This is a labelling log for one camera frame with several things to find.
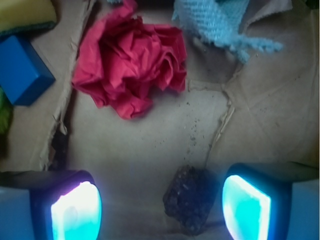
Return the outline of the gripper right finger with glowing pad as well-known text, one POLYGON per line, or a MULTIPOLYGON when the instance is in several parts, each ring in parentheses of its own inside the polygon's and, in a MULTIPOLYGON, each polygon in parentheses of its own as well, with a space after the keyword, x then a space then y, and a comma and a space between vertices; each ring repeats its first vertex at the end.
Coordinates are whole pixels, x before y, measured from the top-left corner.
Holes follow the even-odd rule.
POLYGON ((297 162, 235 163, 222 187, 234 240, 318 240, 320 171, 297 162))

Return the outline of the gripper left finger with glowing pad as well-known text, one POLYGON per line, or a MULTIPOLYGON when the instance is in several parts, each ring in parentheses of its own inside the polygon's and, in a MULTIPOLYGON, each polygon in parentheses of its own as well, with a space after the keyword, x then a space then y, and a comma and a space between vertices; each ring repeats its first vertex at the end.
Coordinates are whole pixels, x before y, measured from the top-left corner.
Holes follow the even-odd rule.
POLYGON ((96 240, 102 199, 85 170, 0 174, 2 240, 96 240))

